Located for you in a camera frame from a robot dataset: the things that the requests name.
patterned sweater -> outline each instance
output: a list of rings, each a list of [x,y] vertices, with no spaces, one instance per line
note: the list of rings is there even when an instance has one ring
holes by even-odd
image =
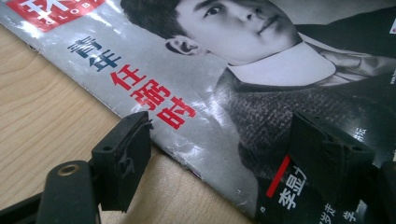
[[[396,85],[392,75],[331,87],[271,87],[240,82],[226,69],[215,95],[239,132],[242,163],[258,178],[274,177],[287,153],[294,111],[320,116],[353,135],[366,130],[364,143],[376,162],[393,158],[396,144]]]

man's hair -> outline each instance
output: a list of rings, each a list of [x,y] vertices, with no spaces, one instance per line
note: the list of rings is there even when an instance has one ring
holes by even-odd
[[[186,35],[177,22],[176,7],[181,0],[121,0],[121,7],[133,24],[168,39]]]

red stripe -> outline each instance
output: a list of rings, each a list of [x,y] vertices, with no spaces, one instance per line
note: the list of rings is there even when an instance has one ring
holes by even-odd
[[[271,182],[270,188],[268,188],[267,190],[266,193],[267,197],[272,198],[272,196],[274,195],[277,185],[279,184],[282,175],[285,174],[286,168],[288,168],[289,163],[290,163],[290,156],[286,155],[285,159],[282,161],[282,164],[280,164],[280,167],[277,170],[273,182]]]

man's eye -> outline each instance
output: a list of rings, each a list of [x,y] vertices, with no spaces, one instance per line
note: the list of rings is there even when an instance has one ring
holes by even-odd
[[[205,17],[207,17],[207,16],[212,16],[212,15],[216,15],[216,14],[218,14],[221,10],[222,10],[221,7],[212,7],[212,8],[210,8],[210,9],[206,12]]]

wooden surface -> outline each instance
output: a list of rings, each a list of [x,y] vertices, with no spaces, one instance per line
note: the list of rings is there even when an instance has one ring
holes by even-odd
[[[0,25],[0,209],[43,190],[47,173],[91,157],[119,118]],[[157,148],[128,213],[103,223],[251,223]]]

